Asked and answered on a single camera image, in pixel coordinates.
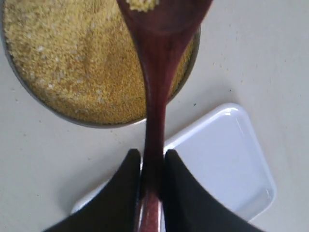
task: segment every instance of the bowl rim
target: bowl rim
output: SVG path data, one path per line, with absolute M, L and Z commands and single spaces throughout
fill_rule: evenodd
M 79 126 L 83 126 L 83 127 L 89 127 L 89 128 L 97 128 L 97 129 L 115 129 L 115 128 L 120 128 L 120 127 L 125 127 L 128 125 L 136 125 L 139 123 L 142 123 L 144 121 L 146 121 L 146 117 L 142 117 L 142 118 L 138 118 L 138 119 L 134 119 L 130 122 L 127 123 L 116 123 L 116 124 L 99 124 L 99 123 L 94 123 L 94 122 L 86 122 L 83 120 L 79 120 L 79 119 L 75 119 L 73 117 L 69 117 L 66 116 L 65 114 L 58 112 L 57 110 L 53 109 L 52 107 L 50 107 L 49 105 L 47 105 L 44 101 L 42 101 L 40 98 L 38 98 L 33 91 L 30 89 L 30 87 L 27 85 L 27 83 L 23 80 L 23 78 L 20 76 L 17 68 L 15 67 L 15 64 L 13 62 L 13 57 L 12 55 L 9 53 L 9 47 L 8 44 L 6 42 L 6 37 L 5 37 L 5 32 L 4 32 L 4 26 L 3 26 L 3 17 L 4 17 L 4 2 L 6 0 L 0 0 L 0 38 L 2 41 L 2 47 L 6 56 L 6 59 L 8 60 L 8 63 L 11 67 L 11 69 L 13 70 L 13 73 L 15 74 L 15 76 L 17 77 L 19 83 L 23 86 L 23 88 L 28 92 L 28 94 L 30 94 L 31 97 L 33 97 L 40 105 L 42 105 L 44 108 L 48 109 L 50 112 L 54 113 L 56 116 L 60 117 L 61 119 L 66 120 L 67 122 L 73 123 L 75 125 L 79 125 Z M 172 94 L 172 96 L 170 97 L 168 103 L 170 103 L 175 97 L 176 95 L 181 91 L 181 89 L 183 88 L 184 84 L 187 82 L 191 71 L 194 67 L 195 61 L 197 59 L 197 54 L 198 54 L 198 50 L 199 50 L 199 43 L 200 43 L 200 35 L 201 35 L 201 27 L 198 28 L 198 30 L 196 31 L 196 33 L 194 34 L 194 47 L 191 53 L 191 57 L 188 61 L 187 64 L 187 68 L 186 71 L 183 75 L 182 80 L 179 82 L 177 89 L 175 90 L 175 92 Z

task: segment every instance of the metal bowl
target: metal bowl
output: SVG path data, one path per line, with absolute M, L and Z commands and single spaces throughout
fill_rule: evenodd
M 92 123 L 92 122 L 86 122 L 86 121 L 82 121 L 82 120 L 78 120 L 75 119 L 73 117 L 68 117 L 66 115 L 64 115 L 63 113 L 58 112 L 57 110 L 51 108 L 50 106 L 48 106 L 45 102 L 43 102 L 41 99 L 39 99 L 33 92 L 32 90 L 29 88 L 29 86 L 27 85 L 27 83 L 23 80 L 23 78 L 20 76 L 19 72 L 17 71 L 15 64 L 13 62 L 13 58 L 11 56 L 11 54 L 9 53 L 8 50 L 8 44 L 6 42 L 6 38 L 5 38 L 5 34 L 4 34 L 4 28 L 3 28 L 3 4 L 4 4 L 5 0 L 0 0 L 0 37 L 2 40 L 2 45 L 3 45 L 3 49 L 4 49 L 4 53 L 6 58 L 8 59 L 8 62 L 15 74 L 15 76 L 17 77 L 18 81 L 20 82 L 20 84 L 26 89 L 26 91 L 38 102 L 40 103 L 42 106 L 44 106 L 46 109 L 50 110 L 51 112 L 53 112 L 55 115 L 59 116 L 60 118 L 80 125 L 80 126 L 85 126 L 85 127 L 91 127 L 91 128 L 118 128 L 118 127 L 122 127 L 122 126 L 126 126 L 126 125 L 131 125 L 131 124 L 137 124 L 140 122 L 143 122 L 146 120 L 145 117 L 143 118 L 139 118 L 133 121 L 130 121 L 128 123 L 119 123 L 119 124 L 99 124 L 99 123 Z M 178 88 L 176 89 L 176 91 L 173 93 L 173 95 L 170 97 L 169 102 L 171 100 L 173 100 L 173 98 L 179 93 L 179 91 L 182 89 L 182 87 L 184 86 L 184 84 L 186 83 L 186 81 L 188 80 L 190 73 L 193 69 L 195 60 L 197 58 L 197 53 L 198 53 L 198 48 L 199 48 L 199 42 L 200 42 L 200 28 L 197 30 L 197 32 L 194 35 L 193 38 L 193 43 L 194 43 L 194 48 L 192 50 L 192 54 L 190 57 L 190 60 L 187 64 L 187 69 L 184 73 L 184 76 L 182 78 L 182 80 L 180 81 L 180 83 L 178 84 Z

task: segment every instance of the table surface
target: table surface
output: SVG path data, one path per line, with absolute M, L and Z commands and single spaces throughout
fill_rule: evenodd
M 168 105 L 166 138 L 216 106 L 249 113 L 278 187 L 253 221 L 267 232 L 309 231 L 309 1 L 214 0 L 193 72 Z M 0 231 L 40 232 L 142 149 L 145 124 L 73 125 L 39 105 L 0 49 Z

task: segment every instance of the white plastic tray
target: white plastic tray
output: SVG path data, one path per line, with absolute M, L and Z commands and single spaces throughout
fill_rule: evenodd
M 246 111 L 224 104 L 166 141 L 176 149 L 196 180 L 244 220 L 274 201 L 277 189 Z M 83 197 L 72 213 L 87 204 L 106 183 Z

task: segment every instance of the dark red wood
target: dark red wood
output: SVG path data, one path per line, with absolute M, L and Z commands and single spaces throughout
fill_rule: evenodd
M 143 71 L 147 122 L 141 174 L 140 232 L 158 232 L 164 165 L 164 123 L 172 78 L 212 0 L 160 0 L 153 11 L 131 11 L 117 0 Z

